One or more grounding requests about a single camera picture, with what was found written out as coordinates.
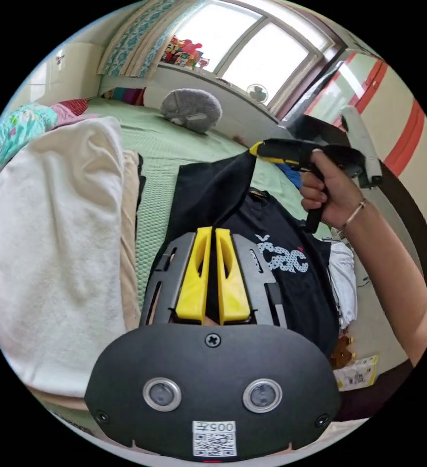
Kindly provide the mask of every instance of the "patterned curtain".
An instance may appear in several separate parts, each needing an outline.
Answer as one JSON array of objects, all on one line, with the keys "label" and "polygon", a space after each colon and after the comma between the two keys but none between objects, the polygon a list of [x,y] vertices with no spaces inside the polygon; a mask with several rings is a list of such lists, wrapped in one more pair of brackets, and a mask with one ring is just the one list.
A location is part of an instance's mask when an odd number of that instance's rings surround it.
[{"label": "patterned curtain", "polygon": [[151,78],[177,28],[208,0],[148,0],[108,45],[98,74]]}]

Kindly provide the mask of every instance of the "gray stuffed toy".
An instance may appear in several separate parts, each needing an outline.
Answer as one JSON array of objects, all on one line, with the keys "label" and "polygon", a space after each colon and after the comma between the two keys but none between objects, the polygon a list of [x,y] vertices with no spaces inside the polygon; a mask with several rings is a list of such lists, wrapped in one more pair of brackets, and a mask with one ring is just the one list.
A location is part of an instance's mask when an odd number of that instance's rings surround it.
[{"label": "gray stuffed toy", "polygon": [[200,89],[171,91],[162,102],[160,111],[170,122],[196,133],[210,130],[222,116],[218,99]]}]

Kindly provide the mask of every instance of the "hand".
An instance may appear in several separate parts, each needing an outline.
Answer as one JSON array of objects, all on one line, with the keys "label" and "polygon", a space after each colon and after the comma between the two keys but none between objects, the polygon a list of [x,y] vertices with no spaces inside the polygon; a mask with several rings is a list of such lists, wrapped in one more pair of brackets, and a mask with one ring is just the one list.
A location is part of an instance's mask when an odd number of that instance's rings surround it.
[{"label": "hand", "polygon": [[[324,175],[322,183],[313,173],[302,174],[301,205],[306,211],[318,209],[326,202],[322,221],[331,227],[341,229],[364,199],[361,190],[321,150],[316,149],[311,162]],[[323,193],[327,188],[328,195]]]}]

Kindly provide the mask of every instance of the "person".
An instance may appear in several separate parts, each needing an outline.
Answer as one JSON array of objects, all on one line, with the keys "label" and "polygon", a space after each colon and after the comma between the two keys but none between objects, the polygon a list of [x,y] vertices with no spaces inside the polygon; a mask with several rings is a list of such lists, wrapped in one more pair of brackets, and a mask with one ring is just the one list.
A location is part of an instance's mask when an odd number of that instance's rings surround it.
[{"label": "person", "polygon": [[427,348],[427,287],[415,262],[379,211],[361,190],[320,150],[311,161],[322,172],[302,174],[306,211],[324,205],[322,221],[343,234],[358,255],[393,333],[415,366]]}]

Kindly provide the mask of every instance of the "gold bracelet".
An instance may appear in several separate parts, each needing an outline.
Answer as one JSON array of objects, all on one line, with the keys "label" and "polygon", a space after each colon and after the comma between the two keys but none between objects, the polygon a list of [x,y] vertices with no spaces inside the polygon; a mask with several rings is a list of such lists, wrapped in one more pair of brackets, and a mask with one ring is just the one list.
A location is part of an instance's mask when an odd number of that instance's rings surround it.
[{"label": "gold bracelet", "polygon": [[361,209],[364,209],[366,204],[368,204],[368,200],[364,198],[359,204],[358,207],[355,209],[355,212],[351,214],[351,216],[348,218],[348,220],[343,224],[342,228],[338,231],[338,234],[341,236],[343,231],[345,230],[346,226],[356,217],[356,215],[361,211]]}]

